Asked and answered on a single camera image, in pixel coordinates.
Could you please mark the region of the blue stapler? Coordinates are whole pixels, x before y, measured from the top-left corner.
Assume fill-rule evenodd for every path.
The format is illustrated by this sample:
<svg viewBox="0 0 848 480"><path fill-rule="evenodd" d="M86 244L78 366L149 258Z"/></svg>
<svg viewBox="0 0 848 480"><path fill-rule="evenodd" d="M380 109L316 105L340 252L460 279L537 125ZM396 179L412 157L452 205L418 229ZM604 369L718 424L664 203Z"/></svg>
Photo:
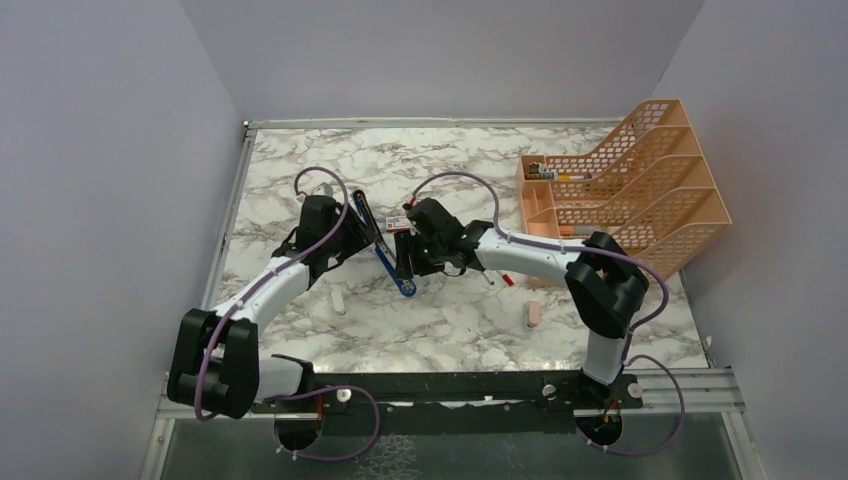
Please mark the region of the blue stapler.
<svg viewBox="0 0 848 480"><path fill-rule="evenodd" d="M397 259L377 225L376 218L368 204L365 192L361 189L357 189L353 191L352 196L354 206L356 207L360 218L366 225L366 228L370 230L375 237L374 250L376 256L381 261L383 267L389 274L395 286L398 288L399 292L404 297L413 297L417 292L417 287L411 280L405 280L398 276L395 269Z"/></svg>

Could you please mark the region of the red white staple box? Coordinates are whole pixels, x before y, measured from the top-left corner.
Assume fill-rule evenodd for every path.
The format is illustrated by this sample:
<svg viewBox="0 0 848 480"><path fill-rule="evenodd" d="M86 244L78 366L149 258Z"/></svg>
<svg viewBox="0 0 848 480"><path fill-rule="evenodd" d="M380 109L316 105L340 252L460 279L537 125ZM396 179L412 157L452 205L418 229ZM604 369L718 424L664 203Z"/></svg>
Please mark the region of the red white staple box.
<svg viewBox="0 0 848 480"><path fill-rule="evenodd" d="M390 216L385 219L386 231L390 233L409 230L412 227L406 216Z"/></svg>

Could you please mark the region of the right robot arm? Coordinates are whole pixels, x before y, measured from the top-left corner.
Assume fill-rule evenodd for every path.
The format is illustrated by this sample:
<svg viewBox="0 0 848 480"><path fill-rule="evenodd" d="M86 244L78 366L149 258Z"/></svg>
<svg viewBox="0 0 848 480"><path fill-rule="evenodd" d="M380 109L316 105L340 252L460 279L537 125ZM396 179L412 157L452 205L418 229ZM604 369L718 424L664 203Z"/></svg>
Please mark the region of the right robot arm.
<svg viewBox="0 0 848 480"><path fill-rule="evenodd" d="M628 331L649 281L609 234L596 231L586 240L568 241L511 234L490 221L463 224L432 198L408 206L406 217L410 228L393 235L400 278L451 266L459 275L512 272L566 288L589 330L578 396L600 407L616 395Z"/></svg>

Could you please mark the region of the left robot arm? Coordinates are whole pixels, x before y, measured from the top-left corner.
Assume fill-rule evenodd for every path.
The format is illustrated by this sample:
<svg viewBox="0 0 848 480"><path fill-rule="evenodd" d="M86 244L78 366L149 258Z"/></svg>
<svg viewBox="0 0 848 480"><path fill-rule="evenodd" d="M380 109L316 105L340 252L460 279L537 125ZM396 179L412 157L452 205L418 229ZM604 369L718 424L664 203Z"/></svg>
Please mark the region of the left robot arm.
<svg viewBox="0 0 848 480"><path fill-rule="evenodd" d="M351 203L309 195L299 224L259 276L211 310L182 318L166 386L169 400L194 407L200 419L243 417L255 404L278 398L298 411L314 397L314 367L296 357L261 357L259 339L270 323L325 273L368 249L374 231Z"/></svg>

